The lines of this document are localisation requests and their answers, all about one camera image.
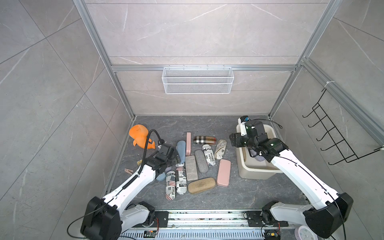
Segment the light blue fabric case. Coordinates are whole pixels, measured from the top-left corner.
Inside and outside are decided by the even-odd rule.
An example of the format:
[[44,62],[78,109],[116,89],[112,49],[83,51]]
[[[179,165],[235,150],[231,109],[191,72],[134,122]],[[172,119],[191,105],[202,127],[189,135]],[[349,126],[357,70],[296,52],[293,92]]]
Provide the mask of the light blue fabric case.
[[180,165],[183,165],[186,160],[186,142],[185,141],[179,141],[176,146],[176,150],[178,153],[178,161]]

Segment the beige plastic storage bin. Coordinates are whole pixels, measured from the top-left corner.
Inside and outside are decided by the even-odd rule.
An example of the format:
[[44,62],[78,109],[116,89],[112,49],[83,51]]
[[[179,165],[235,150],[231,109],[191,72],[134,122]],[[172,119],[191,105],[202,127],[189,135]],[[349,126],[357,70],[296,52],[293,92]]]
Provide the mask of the beige plastic storage bin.
[[243,162],[241,148],[235,148],[239,175],[243,179],[267,180],[275,174],[281,174],[282,171],[273,164],[267,162],[258,162],[255,158],[251,158],[247,149],[247,160]]

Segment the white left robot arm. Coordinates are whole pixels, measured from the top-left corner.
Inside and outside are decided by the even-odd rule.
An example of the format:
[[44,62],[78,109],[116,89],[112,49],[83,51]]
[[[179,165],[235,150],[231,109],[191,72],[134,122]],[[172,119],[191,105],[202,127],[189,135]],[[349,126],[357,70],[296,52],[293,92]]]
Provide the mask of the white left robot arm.
[[130,203],[137,194],[152,183],[166,168],[180,162],[175,147],[158,138],[160,149],[147,156],[144,147],[142,163],[124,183],[102,198],[92,198],[86,207],[80,227],[80,240],[117,240],[132,227],[150,227],[156,223],[155,208],[140,202],[134,207]]

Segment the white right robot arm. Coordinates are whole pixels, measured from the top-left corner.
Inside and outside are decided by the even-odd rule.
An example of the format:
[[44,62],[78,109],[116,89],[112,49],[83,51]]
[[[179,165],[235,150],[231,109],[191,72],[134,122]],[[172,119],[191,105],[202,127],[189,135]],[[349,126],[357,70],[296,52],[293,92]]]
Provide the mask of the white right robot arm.
[[278,138],[269,138],[264,125],[248,116],[238,119],[238,133],[230,134],[231,145],[246,148],[252,158],[262,157],[280,169],[307,197],[307,205],[289,205],[271,201],[262,208],[261,219],[266,226],[291,222],[309,227],[321,238],[329,238],[339,227],[344,228],[353,198],[338,193],[313,174]]

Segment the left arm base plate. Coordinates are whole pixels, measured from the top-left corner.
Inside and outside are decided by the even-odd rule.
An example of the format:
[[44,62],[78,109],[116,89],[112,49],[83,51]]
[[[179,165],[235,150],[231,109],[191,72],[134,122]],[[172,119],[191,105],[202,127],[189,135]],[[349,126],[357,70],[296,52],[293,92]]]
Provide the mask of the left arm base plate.
[[151,227],[167,228],[169,222],[168,211],[155,211],[151,215]]

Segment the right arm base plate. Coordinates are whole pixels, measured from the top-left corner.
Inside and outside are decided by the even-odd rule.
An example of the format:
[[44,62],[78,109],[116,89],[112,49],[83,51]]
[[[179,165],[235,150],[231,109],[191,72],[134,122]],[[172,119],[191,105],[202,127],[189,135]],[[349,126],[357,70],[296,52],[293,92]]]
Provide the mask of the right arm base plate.
[[243,217],[248,221],[249,227],[288,227],[286,221],[278,222],[270,211],[245,211]]

